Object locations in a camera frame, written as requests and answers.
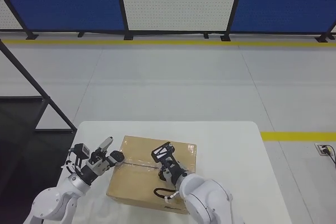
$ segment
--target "floor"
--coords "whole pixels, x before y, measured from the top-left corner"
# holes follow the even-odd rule
[[[252,120],[261,131],[336,132],[336,48],[8,47],[77,126],[85,120]],[[0,52],[0,96],[36,94]],[[51,109],[39,127],[66,125]],[[328,143],[336,150],[336,142]],[[265,146],[292,222],[336,223],[330,159],[313,142]]]

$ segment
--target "power outlet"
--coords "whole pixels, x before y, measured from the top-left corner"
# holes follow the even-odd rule
[[[330,151],[329,147],[327,147],[325,144],[319,144],[315,143],[315,147],[320,154],[320,156],[329,156],[327,153],[325,153],[323,150],[327,149]]]

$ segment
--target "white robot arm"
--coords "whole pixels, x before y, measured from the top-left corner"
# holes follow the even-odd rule
[[[167,142],[151,154],[155,162],[162,164],[158,174],[160,179],[176,189],[173,195],[165,196],[165,200],[179,193],[189,214],[199,224],[243,224],[243,220],[234,216],[232,211],[232,194],[214,180],[205,180],[197,174],[188,173],[172,155],[174,151],[173,145]]]
[[[70,153],[76,154],[75,171],[57,187],[43,190],[32,203],[31,211],[24,224],[41,224],[43,220],[60,221],[61,224],[70,224],[76,212],[77,199],[86,194],[92,182],[113,166],[119,166],[124,156],[119,151],[113,151],[106,157],[107,148],[113,138],[107,138],[98,149],[91,154],[84,144],[77,144]],[[81,162],[88,159],[80,169]]]

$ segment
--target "cardboard box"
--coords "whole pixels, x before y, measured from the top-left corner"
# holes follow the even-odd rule
[[[107,195],[123,204],[188,214],[180,197],[172,199],[172,202],[167,204],[164,199],[153,193],[155,188],[174,189],[159,179],[158,172],[161,165],[155,163],[151,157],[151,152],[166,142],[168,141],[125,136],[120,149],[125,156],[125,162],[115,167]],[[195,172],[197,146],[190,143],[169,142],[175,148],[173,155],[176,160],[189,171]]]

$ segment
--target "yellow floor line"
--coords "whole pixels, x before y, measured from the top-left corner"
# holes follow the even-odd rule
[[[336,132],[260,132],[266,142],[336,142]]]
[[[3,40],[5,44],[63,44],[63,45],[205,45],[205,46],[287,46],[328,47],[336,43],[318,42],[248,42],[248,41],[204,41],[204,40]]]

